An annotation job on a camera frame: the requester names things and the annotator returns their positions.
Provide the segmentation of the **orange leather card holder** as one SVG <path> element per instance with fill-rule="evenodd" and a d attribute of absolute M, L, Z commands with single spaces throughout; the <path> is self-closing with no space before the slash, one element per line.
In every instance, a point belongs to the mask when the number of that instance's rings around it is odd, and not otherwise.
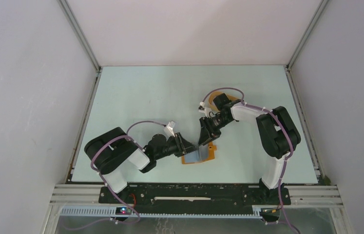
<path fill-rule="evenodd" d="M 197 151 L 188 153 L 181 157 L 181 162 L 184 165 L 197 164 L 215 159 L 217 146 L 211 141 L 206 146 L 200 146 Z"/>

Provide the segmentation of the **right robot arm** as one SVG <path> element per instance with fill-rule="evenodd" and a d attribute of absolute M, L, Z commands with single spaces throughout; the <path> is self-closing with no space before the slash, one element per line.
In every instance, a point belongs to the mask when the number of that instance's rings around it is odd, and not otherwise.
<path fill-rule="evenodd" d="M 281 186 L 286 161 L 293 155 L 301 136 L 287 109 L 279 106 L 272 110 L 246 103 L 242 99 L 230 100 L 221 93 L 212 100 L 217 113 L 211 115 L 211 108 L 204 101 L 198 111 L 204 113 L 200 118 L 201 131 L 198 144 L 206 145 L 221 136 L 221 129 L 233 121 L 256 121 L 262 147 L 269 155 L 266 170 L 260 179 L 263 187 L 259 189 L 259 199 L 271 204 L 278 197 L 276 188 Z"/>

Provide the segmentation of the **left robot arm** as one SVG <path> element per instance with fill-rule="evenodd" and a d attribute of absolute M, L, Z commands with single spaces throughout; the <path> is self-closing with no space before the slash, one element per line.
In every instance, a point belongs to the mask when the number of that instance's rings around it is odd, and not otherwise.
<path fill-rule="evenodd" d="M 198 150 L 198 146 L 184 139 L 180 133 L 173 136 L 156 134 L 141 147 L 120 127 L 90 140 L 84 147 L 91 160 L 91 168 L 110 187 L 110 196 L 117 203 L 123 203 L 129 197 L 128 182 L 122 173 L 124 163 L 131 163 L 140 172 L 147 173 L 159 159 L 172 155 L 181 157 Z"/>

